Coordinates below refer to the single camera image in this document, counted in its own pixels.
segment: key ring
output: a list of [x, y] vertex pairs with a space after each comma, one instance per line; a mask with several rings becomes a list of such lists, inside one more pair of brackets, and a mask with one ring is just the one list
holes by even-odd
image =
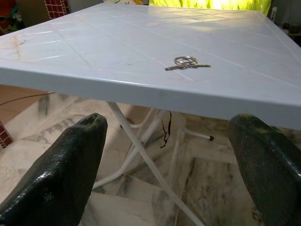
[[191, 64], [197, 64], [198, 61], [193, 56], [178, 56], [174, 59], [174, 63], [176, 65], [191, 65]]

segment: floor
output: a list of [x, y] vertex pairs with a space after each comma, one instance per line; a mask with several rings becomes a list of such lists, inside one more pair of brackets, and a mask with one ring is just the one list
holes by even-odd
[[[149, 111], [126, 104], [119, 107], [133, 123], [140, 123]], [[62, 131], [94, 112], [104, 115], [109, 125], [96, 179], [119, 169], [131, 142], [107, 104], [63, 94], [45, 95], [6, 123], [14, 142], [0, 149], [0, 203]], [[227, 136], [228, 122], [194, 115], [182, 115], [182, 119], [189, 129], [215, 139], [188, 135], [183, 138], [171, 183], [175, 192], [208, 226], [263, 226], [239, 173]], [[163, 123], [167, 125], [168, 121], [167, 114]], [[164, 177], [169, 173], [177, 130], [172, 121], [171, 136], [164, 148], [160, 148], [164, 143], [161, 126], [145, 144]], [[299, 131], [283, 131], [295, 143], [301, 143]], [[160, 188], [138, 156], [120, 178], [92, 191], [80, 226], [100, 225], [192, 226], [193, 223]]]
[[34, 104], [41, 97], [30, 97], [26, 99], [21, 99], [5, 105], [1, 105], [4, 102], [26, 97], [32, 95], [38, 95], [46, 93], [45, 91], [35, 90], [35, 89], [26, 89], [14, 86], [5, 86], [0, 85], [0, 121], [3, 124], [6, 124], [18, 114], [28, 108], [30, 105]]

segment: table top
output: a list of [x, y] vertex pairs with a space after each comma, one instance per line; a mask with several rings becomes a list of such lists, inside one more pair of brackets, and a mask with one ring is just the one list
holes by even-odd
[[[165, 71], [180, 56], [211, 68]], [[99, 4], [0, 37], [0, 84], [301, 129], [301, 49], [262, 13]]]

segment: tiled floor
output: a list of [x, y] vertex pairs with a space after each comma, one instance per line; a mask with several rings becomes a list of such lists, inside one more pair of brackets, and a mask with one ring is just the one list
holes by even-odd
[[[9, 100], [43, 94], [45, 91], [0, 85], [0, 105]], [[6, 124], [41, 97], [30, 97], [0, 106], [0, 121]]]

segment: keys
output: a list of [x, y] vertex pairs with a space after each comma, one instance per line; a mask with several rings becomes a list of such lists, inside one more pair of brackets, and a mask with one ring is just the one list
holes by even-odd
[[199, 67], [211, 67], [211, 65], [198, 64], [195, 57], [192, 56], [179, 56], [174, 59], [175, 66], [165, 68], [165, 71], [172, 71], [176, 69], [186, 69], [186, 68], [199, 68]]

